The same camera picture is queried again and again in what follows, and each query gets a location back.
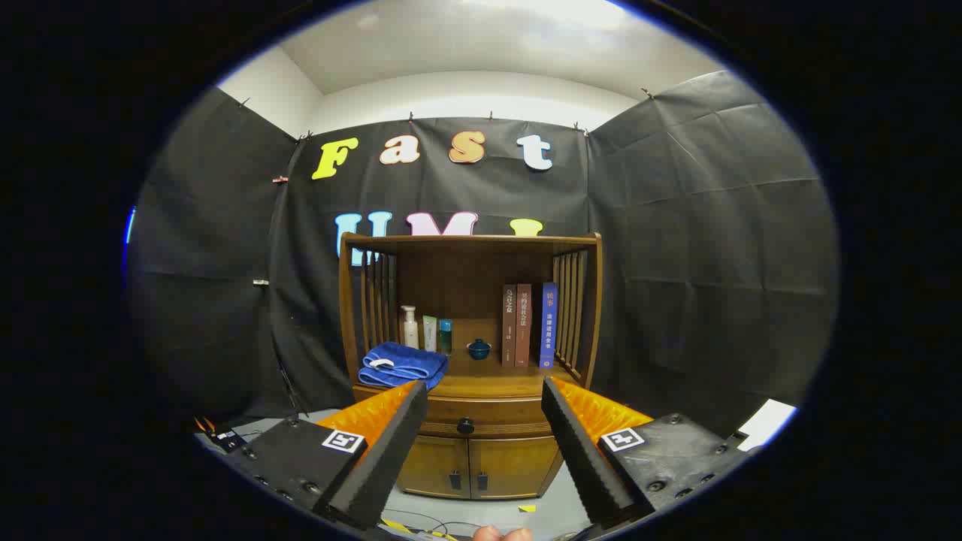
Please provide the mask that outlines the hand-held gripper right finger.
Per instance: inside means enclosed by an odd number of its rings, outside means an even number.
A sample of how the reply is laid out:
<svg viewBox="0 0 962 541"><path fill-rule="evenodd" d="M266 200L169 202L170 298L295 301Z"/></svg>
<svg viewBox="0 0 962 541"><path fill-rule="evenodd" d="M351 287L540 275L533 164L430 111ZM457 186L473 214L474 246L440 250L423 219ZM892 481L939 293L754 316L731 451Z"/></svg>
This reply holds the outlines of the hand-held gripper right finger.
<svg viewBox="0 0 962 541"><path fill-rule="evenodd" d="M652 418L553 376L540 404L598 530L694 499L749 456L687 415Z"/></svg>

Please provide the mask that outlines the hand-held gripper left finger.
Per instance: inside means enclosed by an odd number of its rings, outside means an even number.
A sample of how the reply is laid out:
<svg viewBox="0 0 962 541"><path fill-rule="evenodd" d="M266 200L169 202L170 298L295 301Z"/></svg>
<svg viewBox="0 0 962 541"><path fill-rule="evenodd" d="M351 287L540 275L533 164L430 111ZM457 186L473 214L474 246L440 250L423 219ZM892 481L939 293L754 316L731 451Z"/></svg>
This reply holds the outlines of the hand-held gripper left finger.
<svg viewBox="0 0 962 541"><path fill-rule="evenodd" d="M237 472L291 506L373 530L428 409L424 381L320 421L282 421L237 450Z"/></svg>

